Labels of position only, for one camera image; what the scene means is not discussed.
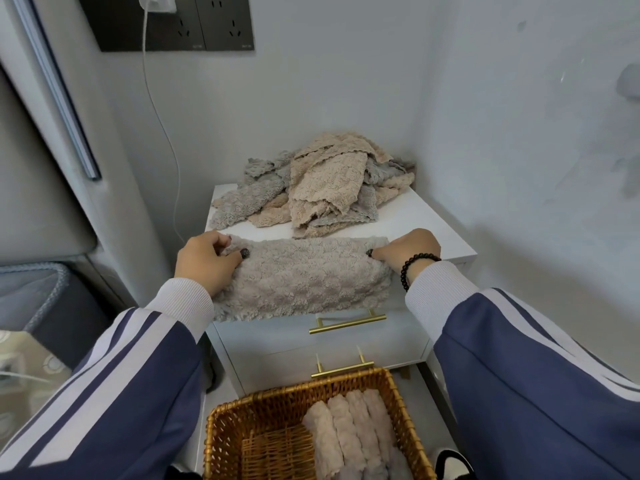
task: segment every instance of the person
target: person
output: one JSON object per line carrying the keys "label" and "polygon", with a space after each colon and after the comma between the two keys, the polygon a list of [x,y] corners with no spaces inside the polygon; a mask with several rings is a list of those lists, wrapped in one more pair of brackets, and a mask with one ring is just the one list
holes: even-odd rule
{"label": "person", "polygon": [[[117,316],[69,380],[0,454],[0,478],[162,479],[200,412],[196,342],[240,252],[192,237],[146,308]],[[373,250],[400,272],[440,255],[416,229]],[[435,341],[452,409],[479,479],[640,478],[640,387],[530,306],[479,290],[451,263],[418,259],[406,304]],[[474,474],[466,472],[468,478]]]}

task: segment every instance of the bracelet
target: bracelet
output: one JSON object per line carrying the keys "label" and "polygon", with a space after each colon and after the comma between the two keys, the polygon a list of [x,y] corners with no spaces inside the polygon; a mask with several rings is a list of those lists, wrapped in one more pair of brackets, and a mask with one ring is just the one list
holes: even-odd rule
{"label": "bracelet", "polygon": [[406,271],[407,269],[409,269],[409,266],[411,266],[414,262],[418,261],[418,259],[431,259],[432,261],[442,261],[442,259],[437,257],[435,254],[431,254],[431,253],[420,253],[420,254],[414,255],[412,258],[407,259],[407,261],[404,263],[404,266],[402,266],[402,271],[400,271],[400,282],[402,283],[402,287],[404,288],[404,291],[409,291],[409,283],[406,281]]}

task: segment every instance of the striped sleeve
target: striped sleeve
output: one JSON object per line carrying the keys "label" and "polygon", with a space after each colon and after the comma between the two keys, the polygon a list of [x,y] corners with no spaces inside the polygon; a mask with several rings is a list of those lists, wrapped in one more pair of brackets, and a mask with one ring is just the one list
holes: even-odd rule
{"label": "striped sleeve", "polygon": [[428,266],[406,302],[435,340],[478,478],[640,478],[640,386],[448,263]]}
{"label": "striped sleeve", "polygon": [[0,472],[162,478],[196,425],[202,395],[196,341],[212,313],[211,298],[190,280],[170,280],[147,308],[121,313],[5,446]]}

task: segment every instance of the brown woven basket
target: brown woven basket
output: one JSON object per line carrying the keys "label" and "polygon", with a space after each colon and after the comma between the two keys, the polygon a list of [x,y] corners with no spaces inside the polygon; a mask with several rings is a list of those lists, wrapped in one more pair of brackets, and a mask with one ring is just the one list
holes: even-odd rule
{"label": "brown woven basket", "polygon": [[301,421],[309,407],[350,390],[378,389],[414,480],[435,480],[391,373],[375,368],[256,392],[207,420],[204,480],[315,480],[314,446]]}

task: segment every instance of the basket rim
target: basket rim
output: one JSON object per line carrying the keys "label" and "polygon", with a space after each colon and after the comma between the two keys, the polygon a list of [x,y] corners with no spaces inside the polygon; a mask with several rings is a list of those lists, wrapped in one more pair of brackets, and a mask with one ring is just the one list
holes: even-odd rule
{"label": "basket rim", "polygon": [[415,430],[415,425],[409,416],[409,412],[406,409],[406,405],[404,404],[404,400],[400,393],[398,392],[396,382],[393,379],[393,375],[391,372],[384,367],[372,367],[370,369],[364,369],[361,371],[348,372],[347,374],[342,374],[340,376],[330,376],[322,379],[315,379],[313,381],[303,382],[300,384],[296,384],[293,386],[284,386],[284,387],[276,387],[272,389],[267,389],[264,391],[254,392],[240,399],[236,399],[234,401],[230,401],[228,403],[219,404],[216,406],[207,416],[207,427],[206,427],[206,435],[205,435],[205,448],[204,448],[204,470],[207,471],[207,465],[210,464],[212,458],[212,449],[211,449],[211,439],[215,434],[215,430],[213,428],[213,423],[215,419],[222,413],[225,413],[231,409],[234,409],[238,406],[244,406],[245,404],[252,404],[263,399],[268,399],[270,397],[276,397],[279,395],[290,394],[299,390],[306,390],[309,388],[324,386],[327,384],[366,377],[374,374],[384,374],[385,379],[390,383],[391,389],[394,393],[394,398],[398,403],[398,407],[402,414],[402,421],[404,422],[405,427],[409,431],[411,435],[411,440],[415,444],[418,454],[420,457],[420,461],[423,466],[429,471],[433,471],[433,466],[429,461],[427,454],[424,451],[424,447],[422,446],[422,442],[420,441],[420,437],[418,437],[418,433]]}

